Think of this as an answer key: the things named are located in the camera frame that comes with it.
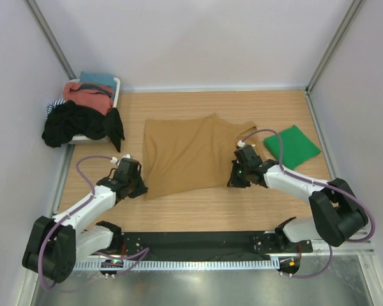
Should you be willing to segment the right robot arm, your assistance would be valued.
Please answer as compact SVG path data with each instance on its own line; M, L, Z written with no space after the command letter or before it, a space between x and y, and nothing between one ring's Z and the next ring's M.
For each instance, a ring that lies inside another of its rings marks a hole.
M261 160L251 145L238 147L234 155L228 187L255 184L289 194L310 206L311 217L293 217L275 229L274 242L280 251L290 252L305 240L323 240L338 247L368 224L368 214L346 181L316 180L288 171L277 161Z

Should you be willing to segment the tan tank top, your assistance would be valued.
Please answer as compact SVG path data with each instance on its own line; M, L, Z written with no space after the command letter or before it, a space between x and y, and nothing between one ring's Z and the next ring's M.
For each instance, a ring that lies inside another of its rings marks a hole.
M217 114L185 120L148 119L143 163L147 200L195 189L225 187L238 141L256 123L233 124Z

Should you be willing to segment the green tank top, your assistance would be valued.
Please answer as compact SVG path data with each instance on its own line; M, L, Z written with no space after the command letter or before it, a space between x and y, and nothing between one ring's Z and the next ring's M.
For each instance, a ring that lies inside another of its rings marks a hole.
M321 153L321 150L296 125L279 132L279 135L283 144L282 163L290 170Z

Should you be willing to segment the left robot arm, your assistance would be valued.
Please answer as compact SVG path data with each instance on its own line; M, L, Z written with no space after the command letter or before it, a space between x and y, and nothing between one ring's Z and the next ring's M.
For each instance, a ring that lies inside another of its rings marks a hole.
M65 281L78 261L97 252L117 254L124 245L122 229L110 222L100 221L87 227L105 211L120 201L134 199L147 193L139 161L125 155L108 157L115 167L97 183L87 177L90 192L68 210L53 217L35 220L22 266L38 274L41 286L52 289Z

